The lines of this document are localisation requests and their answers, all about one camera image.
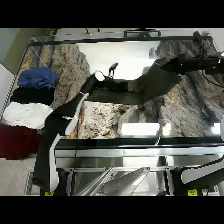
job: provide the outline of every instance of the dark red cloth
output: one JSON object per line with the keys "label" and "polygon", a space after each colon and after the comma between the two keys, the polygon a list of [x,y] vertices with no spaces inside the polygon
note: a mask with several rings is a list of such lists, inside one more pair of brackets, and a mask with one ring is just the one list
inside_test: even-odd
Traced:
{"label": "dark red cloth", "polygon": [[0,158],[25,159],[29,153],[37,153],[39,144],[37,130],[0,125]]}

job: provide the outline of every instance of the black cloth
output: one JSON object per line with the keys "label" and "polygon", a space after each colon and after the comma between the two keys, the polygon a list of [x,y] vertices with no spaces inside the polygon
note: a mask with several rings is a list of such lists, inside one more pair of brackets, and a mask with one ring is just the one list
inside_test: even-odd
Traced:
{"label": "black cloth", "polygon": [[19,87],[14,90],[10,102],[17,102],[21,104],[28,103],[42,103],[50,106],[54,100],[54,88],[25,88]]}

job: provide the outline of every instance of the stack of folded clothes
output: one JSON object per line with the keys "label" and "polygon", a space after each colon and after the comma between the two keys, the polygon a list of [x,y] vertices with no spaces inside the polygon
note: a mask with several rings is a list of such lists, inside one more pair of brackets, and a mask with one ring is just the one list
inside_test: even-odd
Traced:
{"label": "stack of folded clothes", "polygon": [[47,67],[38,67],[21,73],[10,104],[3,113],[0,125],[0,157],[24,159],[36,153],[46,117],[53,111],[57,75]]}

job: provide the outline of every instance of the marble-patterned surface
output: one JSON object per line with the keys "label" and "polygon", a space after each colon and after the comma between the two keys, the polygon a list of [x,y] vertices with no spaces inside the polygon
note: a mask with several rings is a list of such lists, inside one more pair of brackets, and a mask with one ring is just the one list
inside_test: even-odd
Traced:
{"label": "marble-patterned surface", "polygon": [[[205,44],[209,54],[215,49]],[[51,67],[59,76],[53,108],[71,100],[90,75],[90,65],[76,44],[28,48],[20,73],[37,66]],[[166,57],[168,60],[184,53],[187,57],[198,54],[193,41],[162,41],[157,49],[148,49],[149,58]],[[224,85],[221,75],[208,76],[212,82]],[[139,106],[125,106],[86,102],[78,134],[67,138],[116,138],[120,137],[122,123],[159,122],[171,123],[171,137],[210,136],[211,126],[220,122],[224,113],[223,89],[206,81],[201,71],[189,72],[166,95]]]}

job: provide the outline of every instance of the green sticker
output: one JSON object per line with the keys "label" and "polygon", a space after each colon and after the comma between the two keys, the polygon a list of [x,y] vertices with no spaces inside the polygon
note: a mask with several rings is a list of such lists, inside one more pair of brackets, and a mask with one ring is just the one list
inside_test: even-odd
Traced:
{"label": "green sticker", "polygon": [[53,196],[54,192],[45,192],[45,196]]}
{"label": "green sticker", "polygon": [[197,190],[188,190],[188,196],[198,196]]}

